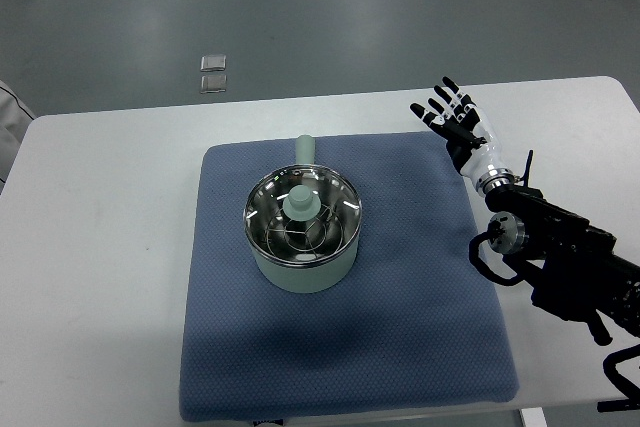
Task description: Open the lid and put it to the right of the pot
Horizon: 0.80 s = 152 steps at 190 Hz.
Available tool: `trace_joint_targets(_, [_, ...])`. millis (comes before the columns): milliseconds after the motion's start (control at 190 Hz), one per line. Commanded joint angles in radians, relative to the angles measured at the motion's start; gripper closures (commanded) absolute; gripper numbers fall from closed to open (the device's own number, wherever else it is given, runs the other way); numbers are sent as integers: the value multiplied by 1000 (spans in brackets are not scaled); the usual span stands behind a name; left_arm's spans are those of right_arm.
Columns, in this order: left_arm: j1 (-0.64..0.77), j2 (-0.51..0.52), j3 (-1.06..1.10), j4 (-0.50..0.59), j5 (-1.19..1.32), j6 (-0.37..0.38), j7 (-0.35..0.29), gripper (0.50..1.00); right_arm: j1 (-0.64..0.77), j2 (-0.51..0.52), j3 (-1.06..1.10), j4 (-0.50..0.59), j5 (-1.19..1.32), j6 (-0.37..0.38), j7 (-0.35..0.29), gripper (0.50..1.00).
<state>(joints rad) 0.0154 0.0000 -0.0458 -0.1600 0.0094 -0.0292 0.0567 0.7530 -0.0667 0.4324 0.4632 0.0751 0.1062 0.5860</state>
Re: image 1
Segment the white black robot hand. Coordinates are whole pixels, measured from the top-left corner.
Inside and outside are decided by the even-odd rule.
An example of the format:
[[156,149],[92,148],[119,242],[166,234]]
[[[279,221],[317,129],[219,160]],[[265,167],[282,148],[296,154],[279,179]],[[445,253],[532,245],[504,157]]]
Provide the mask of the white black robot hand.
[[453,80],[442,78],[435,95],[411,112],[445,140],[455,170],[469,179],[481,196],[513,184],[516,176],[502,159],[501,145],[486,113]]

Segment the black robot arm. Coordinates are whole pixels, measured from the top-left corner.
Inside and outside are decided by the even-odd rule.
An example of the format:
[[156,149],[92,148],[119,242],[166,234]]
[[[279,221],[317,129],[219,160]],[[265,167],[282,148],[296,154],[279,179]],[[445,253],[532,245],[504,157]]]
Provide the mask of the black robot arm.
[[469,243],[482,276],[507,287],[528,283],[533,306],[585,324],[600,346],[613,341],[604,317],[638,336],[639,267],[615,254],[615,236],[548,202],[527,175],[514,176],[496,159],[461,173],[493,214]]

